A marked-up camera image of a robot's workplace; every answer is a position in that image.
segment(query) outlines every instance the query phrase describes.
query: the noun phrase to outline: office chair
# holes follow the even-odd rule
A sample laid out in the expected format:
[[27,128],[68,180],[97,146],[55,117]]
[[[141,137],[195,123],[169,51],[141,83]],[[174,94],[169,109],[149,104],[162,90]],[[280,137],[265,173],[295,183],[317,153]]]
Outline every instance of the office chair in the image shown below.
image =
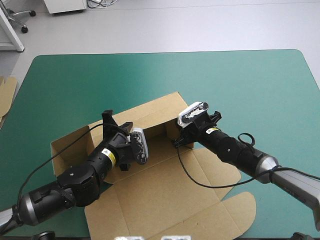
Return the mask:
[[16,17],[21,14],[26,14],[26,13],[29,13],[31,17],[34,17],[36,15],[35,11],[26,10],[26,11],[14,12],[11,9],[6,8],[4,3],[2,2],[2,0],[0,0],[0,8],[4,12],[5,17],[9,20],[9,22],[11,21],[11,22],[15,22],[15,23],[19,24],[21,26],[21,32],[23,34],[26,34],[28,32],[27,25],[24,22],[16,19]]

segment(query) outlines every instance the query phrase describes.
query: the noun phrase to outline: green mat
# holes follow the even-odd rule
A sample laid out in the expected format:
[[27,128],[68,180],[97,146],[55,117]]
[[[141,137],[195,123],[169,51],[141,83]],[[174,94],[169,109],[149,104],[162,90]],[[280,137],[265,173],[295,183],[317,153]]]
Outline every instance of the green mat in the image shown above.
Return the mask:
[[[101,119],[106,109],[119,113],[175,91],[188,104],[206,101],[211,113],[220,111],[218,126],[230,136],[251,133],[256,147],[282,166],[320,176],[320,92],[297,50],[43,55],[34,59],[0,130],[0,209],[15,203],[27,174],[51,156],[51,141]],[[26,191],[54,180],[48,164]],[[244,236],[319,236],[312,211],[276,186],[252,182],[227,198],[244,191],[257,206]],[[10,235],[46,230],[89,235],[83,208]]]

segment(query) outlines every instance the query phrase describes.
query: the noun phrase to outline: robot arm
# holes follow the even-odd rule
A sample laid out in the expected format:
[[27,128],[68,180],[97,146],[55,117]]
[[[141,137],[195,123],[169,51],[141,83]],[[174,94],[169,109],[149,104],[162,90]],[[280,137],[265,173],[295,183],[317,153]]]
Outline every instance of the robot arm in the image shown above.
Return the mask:
[[[315,227],[320,231],[320,181],[296,170],[281,169],[275,157],[254,148],[255,140],[248,133],[240,134],[238,139],[228,136],[216,127],[221,114],[216,111],[208,115],[208,108],[206,102],[195,102],[179,114],[178,125],[182,129],[180,138],[174,142],[175,146],[199,142],[222,162],[234,165],[253,178],[257,177],[263,184],[271,182],[277,185],[312,209]],[[241,135],[249,136],[252,142],[243,141]]]
[[22,225],[36,226],[74,206],[88,206],[100,197],[100,185],[113,167],[127,171],[131,163],[147,162],[148,147],[141,128],[131,131],[132,122],[121,125],[122,131],[112,128],[118,126],[112,110],[103,112],[102,119],[103,140],[86,162],[69,167],[57,181],[24,194],[18,207],[0,212],[2,235]]

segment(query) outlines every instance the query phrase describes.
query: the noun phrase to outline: white cable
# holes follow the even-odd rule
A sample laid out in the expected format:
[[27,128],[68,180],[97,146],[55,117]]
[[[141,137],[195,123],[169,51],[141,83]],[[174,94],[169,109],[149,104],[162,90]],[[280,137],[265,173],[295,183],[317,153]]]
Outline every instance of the white cable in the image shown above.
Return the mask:
[[88,0],[87,4],[91,8],[106,9],[108,6],[111,6],[112,4],[115,4],[116,2],[118,2],[118,0],[112,0],[110,3],[108,2],[108,0],[101,0],[100,3],[97,3],[96,5],[93,5],[93,1],[92,0]]

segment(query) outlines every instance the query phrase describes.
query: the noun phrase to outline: open cardboard box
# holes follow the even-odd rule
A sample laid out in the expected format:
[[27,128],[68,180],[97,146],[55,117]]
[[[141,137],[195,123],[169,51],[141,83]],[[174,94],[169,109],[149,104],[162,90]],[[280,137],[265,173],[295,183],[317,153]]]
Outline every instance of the open cardboard box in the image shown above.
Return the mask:
[[[221,201],[231,188],[208,189],[185,174],[172,140],[179,135],[177,116],[187,107],[178,92],[113,116],[118,125],[132,121],[144,129],[149,148],[147,164],[132,164],[129,171],[114,168],[105,181],[113,185],[85,208],[92,240],[118,236],[144,236],[160,240],[164,235],[191,235],[194,240],[226,239],[242,235],[253,223],[256,202],[249,192]],[[51,143],[55,154],[101,121],[84,126]],[[102,126],[53,160],[56,176],[80,164],[102,140]],[[206,148],[181,148],[189,173],[207,185],[238,182],[239,171],[222,163]]]

